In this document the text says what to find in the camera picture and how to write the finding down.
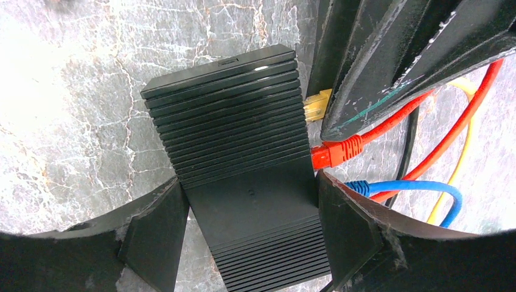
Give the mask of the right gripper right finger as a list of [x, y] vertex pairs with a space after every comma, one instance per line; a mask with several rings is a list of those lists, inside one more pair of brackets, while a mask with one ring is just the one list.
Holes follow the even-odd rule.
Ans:
[[515, 231], [430, 225], [320, 172], [319, 217], [336, 291], [514, 291]]

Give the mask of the black network switch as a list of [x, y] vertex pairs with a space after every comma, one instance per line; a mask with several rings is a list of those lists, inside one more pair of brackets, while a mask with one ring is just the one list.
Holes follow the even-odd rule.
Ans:
[[141, 97], [228, 291], [330, 273], [293, 49], [155, 77]]

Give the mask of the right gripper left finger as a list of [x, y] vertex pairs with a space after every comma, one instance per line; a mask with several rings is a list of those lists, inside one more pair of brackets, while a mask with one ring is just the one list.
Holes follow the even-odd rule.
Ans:
[[2, 291], [173, 291], [189, 203], [176, 178], [65, 231], [1, 233]]

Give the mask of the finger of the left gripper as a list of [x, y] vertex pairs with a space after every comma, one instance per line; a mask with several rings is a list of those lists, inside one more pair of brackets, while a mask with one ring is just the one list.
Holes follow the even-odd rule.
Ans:
[[403, 1], [320, 1], [306, 96], [355, 83], [403, 9]]
[[331, 89], [320, 137], [345, 140], [415, 96], [514, 52], [514, 1], [403, 1], [356, 82]]

